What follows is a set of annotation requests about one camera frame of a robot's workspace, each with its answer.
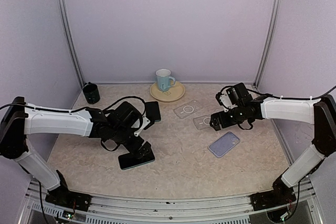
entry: smartphone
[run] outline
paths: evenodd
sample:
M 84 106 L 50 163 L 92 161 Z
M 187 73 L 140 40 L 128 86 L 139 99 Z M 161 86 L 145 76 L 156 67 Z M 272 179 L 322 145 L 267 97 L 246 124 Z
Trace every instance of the smartphone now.
M 154 122 L 161 121 L 161 114 L 158 102 L 146 102 L 146 117 Z
M 126 153 L 118 157 L 119 165 L 122 170 L 127 170 L 130 168 L 137 167 L 139 165 L 144 165 L 155 160 L 153 151 L 151 151 L 148 155 L 138 159 L 135 158 L 131 153 Z

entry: white wall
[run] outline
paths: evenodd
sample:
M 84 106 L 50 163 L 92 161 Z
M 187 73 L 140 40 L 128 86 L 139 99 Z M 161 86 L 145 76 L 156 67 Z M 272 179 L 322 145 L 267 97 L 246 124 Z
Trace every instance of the white wall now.
M 318 96 L 336 84 L 335 0 L 281 0 L 276 31 L 260 89 L 276 95 Z M 313 126 L 277 121 L 297 158 L 313 139 Z M 336 220 L 336 154 L 313 174 L 327 224 Z
M 43 106 L 69 108 L 74 103 L 79 84 L 57 0 L 0 0 L 0 60 L 0 105 L 19 95 Z M 48 157 L 55 136 L 30 139 Z M 0 157 L 0 223 L 17 223 L 29 181 L 14 161 Z
M 253 82 L 273 0 L 65 0 L 84 77 Z

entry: coaster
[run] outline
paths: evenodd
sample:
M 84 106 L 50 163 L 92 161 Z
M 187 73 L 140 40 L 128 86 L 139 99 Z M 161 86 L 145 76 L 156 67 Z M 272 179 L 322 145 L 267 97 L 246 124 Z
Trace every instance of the coaster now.
M 179 81 L 176 82 L 168 91 L 162 92 L 159 90 L 157 83 L 154 83 L 150 88 L 152 97 L 161 102 L 175 102 L 180 99 L 185 93 L 183 84 Z

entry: aluminum frame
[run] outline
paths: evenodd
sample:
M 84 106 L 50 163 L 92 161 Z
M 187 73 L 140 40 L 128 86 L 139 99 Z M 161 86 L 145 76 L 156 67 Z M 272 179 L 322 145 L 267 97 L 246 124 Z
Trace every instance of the aluminum frame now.
M 75 69 L 79 85 L 81 86 L 81 88 L 83 88 L 85 86 L 85 81 L 84 81 L 83 73 L 82 73 L 82 70 L 80 68 L 80 64 L 79 64 L 79 61 L 78 61 L 77 53 L 76 53 L 76 50 L 75 50 L 75 45 L 73 44 L 74 41 L 72 39 L 72 35 L 71 35 L 71 31 L 70 31 L 65 0 L 57 0 L 57 1 L 58 1 L 58 5 L 59 5 L 60 14 L 61 14 L 61 20 L 62 20 L 62 24 L 63 24 L 65 37 L 66 37 L 69 52 L 70 52 L 71 61 L 72 61 L 73 67 Z
M 277 22 L 277 18 L 278 18 L 280 2 L 281 2 L 281 0 L 274 0 L 273 1 L 271 20 L 270 20 L 268 31 L 267 31 L 266 42 L 265 42 L 265 45 L 264 45 L 264 49 L 263 49 L 260 65 L 259 65 L 259 68 L 258 68 L 258 72 L 257 72 L 257 75 L 256 75 L 256 79 L 254 81 L 254 85 L 256 87 L 259 87 L 261 79 L 262 79 L 262 75 L 265 72 L 265 66 L 266 66 L 268 56 L 269 56 L 269 51 L 270 51 L 270 47 L 271 47 L 271 44 L 272 44 L 272 40 L 273 40 L 273 36 L 274 36 L 274 32 L 275 32 L 275 27 L 276 27 L 276 22 Z
M 88 212 L 76 211 L 85 221 L 73 220 L 76 223 L 234 223 L 234 220 L 245 220 L 250 215 L 262 211 L 253 211 L 249 194 L 201 198 L 201 199 L 140 199 L 92 195 Z M 323 224 L 319 204 L 310 180 L 306 179 L 300 186 L 300 202 L 308 201 L 314 224 Z M 56 216 L 66 209 L 44 201 L 47 215 Z M 26 193 L 18 224 L 26 224 L 32 210 L 40 211 L 39 185 L 33 180 Z

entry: table surface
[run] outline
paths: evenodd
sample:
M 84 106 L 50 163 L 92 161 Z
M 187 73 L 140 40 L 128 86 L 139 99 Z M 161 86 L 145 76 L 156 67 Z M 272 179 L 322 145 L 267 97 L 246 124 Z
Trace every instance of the table surface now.
M 154 101 L 150 86 L 99 86 L 101 100 L 91 107 L 103 109 L 127 95 Z M 69 189 L 108 196 L 207 198 L 270 189 L 272 182 L 288 167 L 270 121 L 257 120 L 250 131 L 232 126 L 218 132 L 212 128 L 199 131 L 193 123 L 195 117 L 222 110 L 215 99 L 222 87 L 221 84 L 185 84 L 186 93 L 180 100 L 159 102 L 161 122 L 140 134 L 151 143 L 154 162 L 121 170 L 118 156 L 126 153 L 123 146 L 108 152 L 100 146 L 99 139 L 63 134 L 58 137 L 48 163 L 60 170 Z M 179 119 L 173 110 L 192 100 L 203 108 Z M 139 111 L 143 110 L 140 101 L 130 99 L 129 102 Z M 86 105 L 81 94 L 74 108 Z M 208 146 L 229 131 L 240 138 L 240 143 L 217 158 Z M 107 141 L 106 146 L 113 148 L 115 144 Z

